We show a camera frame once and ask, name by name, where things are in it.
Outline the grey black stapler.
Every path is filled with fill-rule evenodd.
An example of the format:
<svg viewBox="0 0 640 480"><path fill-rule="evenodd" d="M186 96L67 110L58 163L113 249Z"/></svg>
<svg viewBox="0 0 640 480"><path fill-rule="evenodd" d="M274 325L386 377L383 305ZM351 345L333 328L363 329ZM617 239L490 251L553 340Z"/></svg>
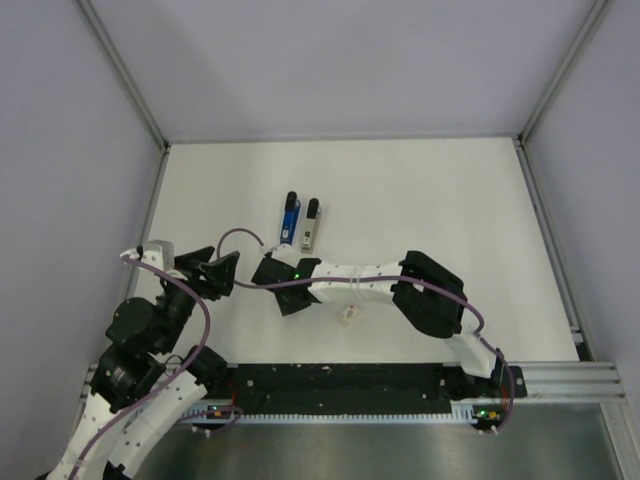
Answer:
<svg viewBox="0 0 640 480"><path fill-rule="evenodd" d="M322 218L322 208L318 198L311 198L307 204L301 236L301 252L311 254L314 251L316 237Z"/></svg>

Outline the blue black stapler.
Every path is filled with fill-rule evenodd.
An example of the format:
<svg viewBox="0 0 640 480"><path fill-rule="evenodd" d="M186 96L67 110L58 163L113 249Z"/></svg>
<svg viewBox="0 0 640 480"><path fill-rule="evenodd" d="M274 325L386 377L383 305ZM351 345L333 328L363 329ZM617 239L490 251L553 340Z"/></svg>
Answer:
<svg viewBox="0 0 640 480"><path fill-rule="evenodd" d="M279 241L281 244L293 244L300 209L301 202L298 194L295 191L289 191L285 199L282 223L279 231Z"/></svg>

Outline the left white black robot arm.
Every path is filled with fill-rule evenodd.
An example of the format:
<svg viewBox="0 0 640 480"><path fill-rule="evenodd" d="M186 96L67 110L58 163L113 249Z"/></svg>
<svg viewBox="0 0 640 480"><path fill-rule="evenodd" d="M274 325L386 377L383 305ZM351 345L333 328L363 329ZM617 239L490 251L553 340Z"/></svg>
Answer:
<svg viewBox="0 0 640 480"><path fill-rule="evenodd" d="M195 307L231 294L240 254L214 253L208 246L175 255L167 241L122 253L124 262L158 275L162 292L155 301L126 299L115 310L81 418L45 478L131 479L189 408L224 390L227 363L204 341L172 374L158 359L172 353Z"/></svg>

